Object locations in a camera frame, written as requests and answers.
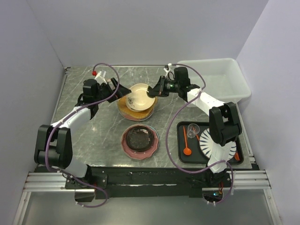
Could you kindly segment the woven orange bamboo tray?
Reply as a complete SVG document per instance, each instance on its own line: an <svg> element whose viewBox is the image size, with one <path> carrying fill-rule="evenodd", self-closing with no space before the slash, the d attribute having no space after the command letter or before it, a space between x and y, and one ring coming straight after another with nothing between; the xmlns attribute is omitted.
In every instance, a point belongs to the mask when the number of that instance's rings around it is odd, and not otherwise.
<svg viewBox="0 0 300 225"><path fill-rule="evenodd" d="M146 109L146 110L140 111L140 112L135 112L135 111L130 110L126 106L126 98L123 97L117 101L117 106L118 106L118 110L119 110L120 114L122 116L124 116L126 119L143 120L143 119L151 116L154 113L154 108L155 108L157 102L158 102L158 98L156 97L154 104L149 109Z"/></svg>

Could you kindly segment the cream plate with black flowers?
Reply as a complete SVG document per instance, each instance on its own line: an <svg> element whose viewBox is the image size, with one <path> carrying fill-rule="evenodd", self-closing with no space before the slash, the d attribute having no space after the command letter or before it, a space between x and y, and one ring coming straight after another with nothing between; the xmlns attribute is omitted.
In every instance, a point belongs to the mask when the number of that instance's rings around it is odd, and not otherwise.
<svg viewBox="0 0 300 225"><path fill-rule="evenodd" d="M149 109L155 102L154 97L148 96L149 85L138 83L130 87L131 93L126 95L126 106L132 111L140 112Z"/></svg>

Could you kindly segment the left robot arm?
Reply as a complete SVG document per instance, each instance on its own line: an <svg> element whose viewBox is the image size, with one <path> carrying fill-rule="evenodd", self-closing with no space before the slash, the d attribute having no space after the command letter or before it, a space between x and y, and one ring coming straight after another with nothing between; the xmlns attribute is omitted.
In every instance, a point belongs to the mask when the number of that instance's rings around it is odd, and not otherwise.
<svg viewBox="0 0 300 225"><path fill-rule="evenodd" d="M131 90L112 78L88 79L83 82L82 94L72 111L51 125L41 125L37 132L34 161L51 171L57 169L76 177L76 183L88 188L94 183L91 167L73 156L72 134L94 118L104 101L114 102Z"/></svg>

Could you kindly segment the orange utensil under arm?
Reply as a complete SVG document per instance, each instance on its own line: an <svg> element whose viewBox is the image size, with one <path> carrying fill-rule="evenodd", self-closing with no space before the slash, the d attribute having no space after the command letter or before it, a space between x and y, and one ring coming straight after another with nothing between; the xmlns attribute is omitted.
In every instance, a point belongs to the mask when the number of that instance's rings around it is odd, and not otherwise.
<svg viewBox="0 0 300 225"><path fill-rule="evenodd" d="M236 161L238 161L238 162L240 161L240 157L239 157L238 152L235 152L234 158L235 158Z"/></svg>

